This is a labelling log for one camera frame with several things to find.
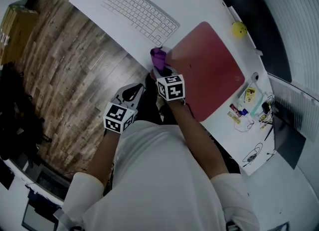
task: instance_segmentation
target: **person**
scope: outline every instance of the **person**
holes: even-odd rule
[[[228,173],[187,106],[167,102],[162,122],[156,99],[148,76],[137,120],[122,135],[107,131],[87,172],[74,175],[64,213],[86,231],[259,230],[241,175]]]

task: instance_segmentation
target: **white shirt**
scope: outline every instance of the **white shirt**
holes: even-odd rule
[[[63,211],[86,231],[259,230],[240,174],[209,180],[178,126],[136,121],[121,135],[113,189],[77,173]]]

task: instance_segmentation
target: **white keyboard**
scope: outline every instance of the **white keyboard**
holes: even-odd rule
[[[124,18],[156,46],[161,46],[179,27],[149,0],[104,0],[102,6]]]

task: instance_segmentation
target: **cardboard box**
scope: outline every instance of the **cardboard box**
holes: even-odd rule
[[[21,5],[8,7],[0,28],[0,65],[21,58],[38,16]]]

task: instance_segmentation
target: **white desk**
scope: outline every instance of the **white desk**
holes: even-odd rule
[[[152,62],[149,44],[142,35],[132,32],[130,25],[122,22],[117,16],[101,7],[103,0],[70,0],[79,10],[87,15],[94,23],[111,36],[132,57],[134,57],[147,70],[151,70]],[[268,75],[264,69],[260,57],[254,51],[254,46],[249,37],[235,38],[231,33],[233,16],[222,0],[151,0],[165,10],[180,23],[180,28],[164,43],[164,46],[173,48],[193,28],[202,21],[208,22],[217,32],[226,47],[229,49],[246,79],[254,72],[259,73],[258,86],[264,92],[272,92]],[[255,124],[248,133],[240,133],[234,129],[234,121],[227,116],[231,110],[229,105],[234,102],[239,91],[234,93],[221,107],[210,117],[202,122],[203,126],[216,138],[216,140],[228,151],[240,166],[245,156],[261,142],[263,148],[255,161],[247,165],[244,170],[252,174],[269,158],[267,153],[273,153],[274,134],[264,142],[270,129],[268,125],[264,130]]]

